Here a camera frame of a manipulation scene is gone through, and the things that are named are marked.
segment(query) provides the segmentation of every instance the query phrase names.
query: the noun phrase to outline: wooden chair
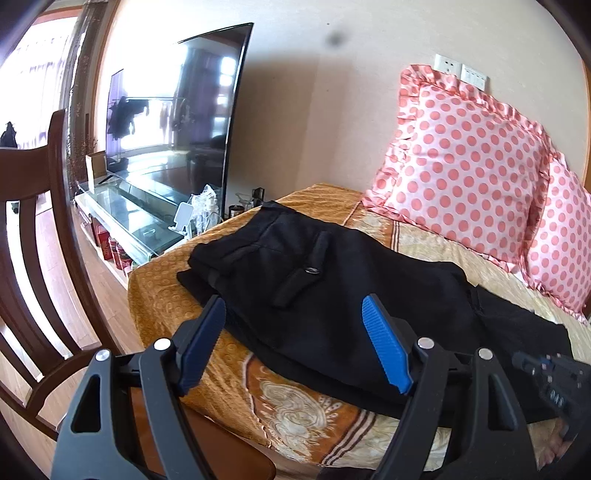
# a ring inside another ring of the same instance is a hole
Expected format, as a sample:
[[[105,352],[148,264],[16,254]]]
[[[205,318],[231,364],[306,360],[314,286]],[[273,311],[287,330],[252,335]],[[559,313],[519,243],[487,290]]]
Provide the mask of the wooden chair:
[[[34,150],[0,149],[0,278],[3,283],[0,287],[0,318],[43,375],[39,381],[35,379],[4,336],[0,335],[0,351],[31,387],[23,404],[0,382],[0,398],[31,425],[54,440],[57,439],[56,427],[39,416],[48,395],[69,376],[88,366],[97,349],[108,348],[113,353],[121,353],[90,285],[74,236],[72,214],[66,200],[68,187],[61,160],[64,117],[64,110],[55,112],[51,117],[45,147]],[[47,191],[51,191],[53,215],[68,273],[80,304],[101,344],[88,350],[78,346],[61,321],[41,272],[35,235],[35,206],[37,196]],[[12,200],[20,201],[21,249],[29,282],[51,327],[72,353],[70,358],[64,359],[43,334],[18,286],[7,236],[5,203]]]
[[[54,440],[58,436],[56,427],[39,415],[48,395],[69,376],[88,366],[98,349],[108,348],[115,355],[121,353],[99,307],[75,240],[66,195],[66,174],[61,160],[64,117],[63,110],[55,112],[51,117],[45,147],[34,150],[0,148],[0,278],[4,281],[0,286],[0,318],[43,374],[43,378],[37,381],[0,334],[0,351],[31,386],[30,394],[23,404],[0,381],[0,398],[26,421]],[[61,321],[41,272],[35,236],[35,206],[37,196],[48,190],[51,191],[53,215],[68,273],[101,343],[100,346],[95,345],[88,350],[82,350],[78,346]],[[6,202],[13,200],[20,201],[21,249],[29,282],[47,320],[72,353],[68,359],[64,359],[43,334],[18,286],[8,246],[5,206]],[[164,473],[151,437],[143,396],[138,389],[132,392],[132,403],[147,465],[153,471]],[[275,477],[275,465],[263,453],[199,413],[187,407],[184,407],[184,411],[193,434],[218,479],[271,480]]]

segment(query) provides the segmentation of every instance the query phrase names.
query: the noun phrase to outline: screw head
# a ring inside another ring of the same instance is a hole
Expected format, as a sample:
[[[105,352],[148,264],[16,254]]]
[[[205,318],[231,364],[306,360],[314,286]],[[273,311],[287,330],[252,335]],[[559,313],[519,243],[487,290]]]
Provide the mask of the screw head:
[[[493,354],[488,348],[478,350],[478,356],[483,360],[492,360]]]
[[[435,342],[433,342],[433,340],[431,340],[429,337],[421,337],[419,338],[417,345],[423,350],[430,350],[435,346]]]
[[[99,350],[96,355],[95,358],[99,361],[99,362],[104,362],[105,360],[107,360],[109,357],[111,356],[111,352],[109,352],[106,349],[102,349]]]
[[[160,351],[166,350],[171,345],[171,343],[172,342],[169,338],[159,338],[154,342],[154,348]]]

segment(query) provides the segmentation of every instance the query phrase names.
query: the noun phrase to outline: pink polka dot pillow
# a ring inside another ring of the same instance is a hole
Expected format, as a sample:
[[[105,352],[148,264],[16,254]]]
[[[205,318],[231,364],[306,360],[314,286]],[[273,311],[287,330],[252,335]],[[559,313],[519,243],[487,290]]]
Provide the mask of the pink polka dot pillow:
[[[526,257],[528,281],[580,316],[591,291],[591,199],[562,158],[551,160],[549,175]]]
[[[519,268],[539,169],[541,125],[457,77],[401,75],[395,139],[363,204]]]

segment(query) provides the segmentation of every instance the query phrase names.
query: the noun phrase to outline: red can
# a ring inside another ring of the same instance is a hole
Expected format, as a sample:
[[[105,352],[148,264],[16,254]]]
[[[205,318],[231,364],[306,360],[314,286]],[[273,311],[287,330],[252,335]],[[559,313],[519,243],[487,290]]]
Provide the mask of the red can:
[[[120,270],[125,270],[125,267],[129,267],[131,265],[131,257],[123,250],[123,247],[117,244],[117,253],[119,255],[119,262],[121,263],[119,268]]]

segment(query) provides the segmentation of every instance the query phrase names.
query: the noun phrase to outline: wall outlet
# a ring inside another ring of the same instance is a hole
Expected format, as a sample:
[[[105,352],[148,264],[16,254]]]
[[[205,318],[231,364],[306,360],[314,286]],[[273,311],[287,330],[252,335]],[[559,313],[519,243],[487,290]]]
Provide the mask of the wall outlet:
[[[439,53],[435,55],[433,68],[438,72],[450,73],[458,78],[462,73],[462,64],[460,62],[439,55]]]
[[[488,77],[484,75],[484,73],[474,70],[466,65],[462,65],[462,75],[460,76],[461,81],[474,85],[479,90],[484,91],[487,78]]]

